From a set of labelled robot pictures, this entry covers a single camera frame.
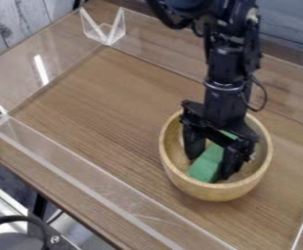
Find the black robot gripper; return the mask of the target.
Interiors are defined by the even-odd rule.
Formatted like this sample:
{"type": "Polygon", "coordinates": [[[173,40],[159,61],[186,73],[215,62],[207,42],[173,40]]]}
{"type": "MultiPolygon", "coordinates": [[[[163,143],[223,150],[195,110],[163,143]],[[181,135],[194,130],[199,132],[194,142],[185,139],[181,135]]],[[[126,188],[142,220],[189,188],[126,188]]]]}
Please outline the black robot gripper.
{"type": "Polygon", "coordinates": [[[217,85],[206,82],[206,99],[202,103],[182,102],[185,151],[190,160],[206,150],[206,140],[225,148],[221,161],[221,178],[237,173],[254,153],[261,137],[246,121],[253,82],[217,85]]]}

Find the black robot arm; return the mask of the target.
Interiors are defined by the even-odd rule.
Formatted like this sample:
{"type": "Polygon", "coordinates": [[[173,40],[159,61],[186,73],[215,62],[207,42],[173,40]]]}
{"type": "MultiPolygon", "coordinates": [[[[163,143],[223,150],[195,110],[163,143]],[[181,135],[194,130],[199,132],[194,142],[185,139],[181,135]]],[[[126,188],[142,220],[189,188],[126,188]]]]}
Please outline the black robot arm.
{"type": "Polygon", "coordinates": [[[259,6],[257,0],[146,1],[169,28],[190,28],[205,39],[206,98],[182,103],[181,122],[187,175],[213,184],[241,170],[259,142],[246,123],[262,59],[259,6]]]}

